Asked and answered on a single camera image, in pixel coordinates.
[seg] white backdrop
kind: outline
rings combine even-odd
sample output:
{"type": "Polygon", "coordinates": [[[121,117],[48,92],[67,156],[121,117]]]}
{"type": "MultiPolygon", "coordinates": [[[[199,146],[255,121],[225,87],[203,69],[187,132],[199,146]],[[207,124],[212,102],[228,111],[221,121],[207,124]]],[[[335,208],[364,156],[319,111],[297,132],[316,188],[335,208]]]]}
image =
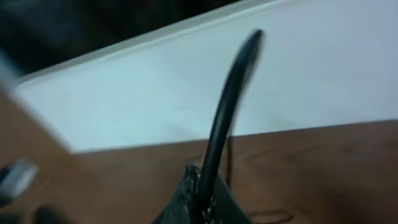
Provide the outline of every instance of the white backdrop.
{"type": "Polygon", "coordinates": [[[71,152],[207,138],[235,53],[261,28],[234,134],[394,119],[397,24],[396,0],[276,0],[41,75],[13,95],[71,152]]]}

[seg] white wall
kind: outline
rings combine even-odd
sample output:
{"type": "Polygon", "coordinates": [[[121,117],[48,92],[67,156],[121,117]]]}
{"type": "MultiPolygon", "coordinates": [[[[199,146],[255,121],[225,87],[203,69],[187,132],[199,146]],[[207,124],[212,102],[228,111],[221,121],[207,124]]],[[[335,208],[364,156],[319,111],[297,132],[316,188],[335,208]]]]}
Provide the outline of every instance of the white wall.
{"type": "Polygon", "coordinates": [[[191,21],[34,75],[13,94],[72,152],[207,138],[234,55],[261,28],[266,44],[235,134],[398,117],[397,0],[276,0],[191,21]]]}

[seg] white panel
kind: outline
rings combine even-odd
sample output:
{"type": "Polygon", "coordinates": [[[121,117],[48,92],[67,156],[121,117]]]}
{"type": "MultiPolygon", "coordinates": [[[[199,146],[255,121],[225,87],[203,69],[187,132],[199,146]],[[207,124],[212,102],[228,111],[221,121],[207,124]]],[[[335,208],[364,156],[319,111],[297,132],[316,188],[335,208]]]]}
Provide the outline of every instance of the white panel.
{"type": "Polygon", "coordinates": [[[276,1],[28,80],[72,152],[207,138],[243,40],[266,44],[234,134],[398,117],[398,1],[276,1]]]}

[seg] black curved object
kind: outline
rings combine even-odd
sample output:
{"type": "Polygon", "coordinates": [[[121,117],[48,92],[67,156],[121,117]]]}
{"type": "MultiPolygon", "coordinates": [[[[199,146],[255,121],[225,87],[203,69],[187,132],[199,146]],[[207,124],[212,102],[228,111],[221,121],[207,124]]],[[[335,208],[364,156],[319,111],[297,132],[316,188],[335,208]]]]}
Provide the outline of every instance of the black curved object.
{"type": "Polygon", "coordinates": [[[186,166],[170,202],[153,224],[251,224],[225,181],[220,179],[218,166],[239,96],[255,66],[262,36],[262,30],[250,35],[229,71],[211,128],[200,178],[195,166],[186,166]]]}

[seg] curved black rod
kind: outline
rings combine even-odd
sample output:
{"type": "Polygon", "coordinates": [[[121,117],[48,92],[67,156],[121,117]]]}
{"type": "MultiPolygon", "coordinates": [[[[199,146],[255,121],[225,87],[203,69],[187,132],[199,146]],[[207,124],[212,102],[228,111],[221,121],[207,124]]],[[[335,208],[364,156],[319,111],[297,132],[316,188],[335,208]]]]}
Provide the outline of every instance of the curved black rod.
{"type": "Polygon", "coordinates": [[[206,210],[210,206],[221,153],[223,152],[235,107],[256,62],[262,36],[263,31],[256,30],[248,38],[235,58],[224,85],[213,126],[211,127],[210,139],[198,184],[197,205],[200,211],[206,210]]]}

